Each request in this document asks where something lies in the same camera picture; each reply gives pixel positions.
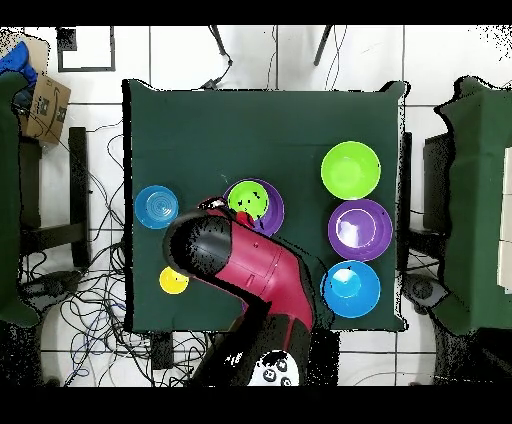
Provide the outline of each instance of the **blue bowl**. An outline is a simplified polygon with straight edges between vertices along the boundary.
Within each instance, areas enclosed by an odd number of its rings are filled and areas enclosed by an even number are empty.
[[[370,312],[380,297],[375,271],[359,261],[334,265],[322,278],[320,291],[329,308],[344,318],[359,318]]]
[[[146,187],[135,199],[135,215],[145,227],[160,230],[178,216],[178,199],[167,187]]]

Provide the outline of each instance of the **plate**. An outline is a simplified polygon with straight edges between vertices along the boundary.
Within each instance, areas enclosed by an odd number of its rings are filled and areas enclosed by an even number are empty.
[[[327,225],[332,248],[345,259],[371,261],[386,251],[393,237],[387,211],[370,199],[347,200]]]

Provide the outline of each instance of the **black chair leg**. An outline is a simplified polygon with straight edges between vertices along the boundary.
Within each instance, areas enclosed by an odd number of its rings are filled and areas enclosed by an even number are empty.
[[[224,44],[222,44],[222,38],[220,38],[219,29],[217,28],[217,25],[210,25],[210,28],[212,29],[213,36],[215,37],[215,40],[217,41],[217,46],[219,46],[219,51],[222,56],[226,55],[226,50],[224,49]]]
[[[322,35],[322,39],[320,40],[320,45],[318,46],[318,50],[316,51],[315,61],[313,62],[315,66],[318,66],[320,63],[320,59],[322,58],[322,53],[324,52],[325,43],[327,43],[327,39],[329,38],[329,34],[331,33],[331,29],[334,25],[326,25],[324,29],[324,34]]]

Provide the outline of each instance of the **bowl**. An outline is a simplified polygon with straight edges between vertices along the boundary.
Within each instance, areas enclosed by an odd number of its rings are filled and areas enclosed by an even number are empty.
[[[368,196],[380,179],[380,161],[366,144],[345,141],[334,146],[322,160],[325,188],[343,200]]]
[[[329,308],[344,318],[359,318],[377,305],[380,281],[364,262],[345,261],[334,265],[324,275],[320,292]]]
[[[135,215],[147,228],[166,228],[178,216],[178,199],[167,187],[146,187],[135,199]]]
[[[338,255],[365,262],[386,251],[393,237],[393,225],[379,203],[369,199],[347,200],[332,213],[327,233]]]
[[[257,178],[246,178],[236,182],[231,187],[229,187],[226,193],[224,193],[224,198],[227,199],[233,187],[242,181],[255,181],[258,184],[261,184],[268,195],[267,211],[260,219],[255,219],[254,231],[266,235],[267,237],[277,233],[284,221],[284,202],[279,192],[273,185],[264,180]]]
[[[189,278],[168,266],[160,273],[159,281],[160,287],[164,292],[168,294],[180,294],[187,288]]]

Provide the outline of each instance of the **cardboard box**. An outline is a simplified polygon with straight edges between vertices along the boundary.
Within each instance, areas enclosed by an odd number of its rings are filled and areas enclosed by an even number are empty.
[[[30,116],[20,115],[21,133],[47,143],[59,144],[71,90],[38,75]]]
[[[0,57],[4,57],[20,41],[28,48],[29,63],[37,72],[37,82],[30,114],[20,115],[22,135],[59,144],[71,90],[46,76],[49,45],[44,40],[22,33],[0,31]]]

